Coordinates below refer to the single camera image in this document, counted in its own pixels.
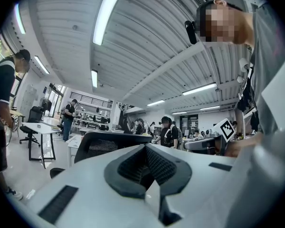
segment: chair backrest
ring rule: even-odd
[[[109,153],[142,143],[150,143],[151,136],[111,133],[87,132],[80,143],[74,162]]]
[[[32,109],[29,111],[29,116],[28,116],[28,123],[35,123],[39,122],[42,118],[42,111],[41,107],[39,106],[33,106]]]

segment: floor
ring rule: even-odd
[[[44,118],[47,124],[56,126],[58,120],[55,118]],[[40,134],[34,135],[40,142]],[[7,184],[23,193],[23,203],[26,203],[40,188],[51,181],[49,171],[54,167],[68,168],[67,165],[67,143],[62,140],[62,136],[53,134],[53,144],[55,150],[55,161],[45,161],[46,169],[41,161],[29,161],[28,141],[19,144],[20,139],[24,139],[26,134],[19,130],[13,133],[10,144],[7,147],[8,168],[4,172]],[[45,157],[53,157],[50,144],[50,135],[43,136],[43,151]],[[41,151],[38,144],[32,142],[32,157],[40,158]]]

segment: jeans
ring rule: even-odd
[[[64,123],[64,127],[63,127],[63,140],[67,141],[68,140],[68,135],[70,133],[71,130],[71,125],[72,125],[72,120],[67,119],[67,118],[63,118],[63,123]]]

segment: ceiling light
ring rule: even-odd
[[[93,87],[97,88],[98,72],[97,72],[96,70],[92,70],[92,71],[91,71],[91,75],[92,75],[92,84],[93,84]]]
[[[38,56],[34,56],[34,58],[36,59],[36,61],[39,63],[39,65],[42,67],[42,69],[49,74],[48,70],[43,66],[42,62],[40,61],[40,59],[38,58]]]
[[[17,20],[20,32],[21,32],[21,34],[25,34],[25,29],[23,27],[21,17],[20,17],[19,4],[18,3],[15,5],[14,11],[15,11],[15,16],[16,16],[16,20]]]
[[[154,103],[151,103],[151,104],[147,104],[147,106],[152,106],[152,105],[157,105],[157,104],[160,104],[160,103],[163,103],[163,102],[165,102],[165,101],[163,101],[163,100],[160,100],[160,101],[157,101],[157,102],[154,102]]]
[[[177,115],[177,114],[185,114],[187,112],[175,112],[175,113],[172,113],[173,115]]]
[[[206,90],[206,89],[214,88],[216,86],[217,86],[216,83],[212,83],[212,84],[205,85],[205,86],[202,86],[202,87],[199,87],[199,88],[196,88],[196,89],[185,91],[182,94],[183,95],[190,95],[190,94],[193,94],[193,93],[196,93],[196,92],[199,92],[199,91],[203,91],[203,90]]]
[[[216,108],[219,108],[219,105],[217,105],[217,106],[212,106],[212,107],[207,107],[207,108],[201,108],[200,110],[201,110],[201,111],[206,111],[206,110],[211,110],[211,109],[216,109]]]
[[[105,28],[117,0],[103,0],[97,15],[94,29],[93,43],[101,45],[103,42]]]

